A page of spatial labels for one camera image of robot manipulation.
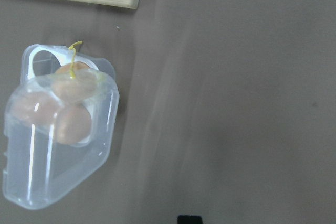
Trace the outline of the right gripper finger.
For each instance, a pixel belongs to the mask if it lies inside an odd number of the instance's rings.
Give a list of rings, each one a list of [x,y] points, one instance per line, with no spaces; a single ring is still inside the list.
[[[203,219],[201,216],[193,215],[179,215],[177,217],[178,224],[203,224]]]

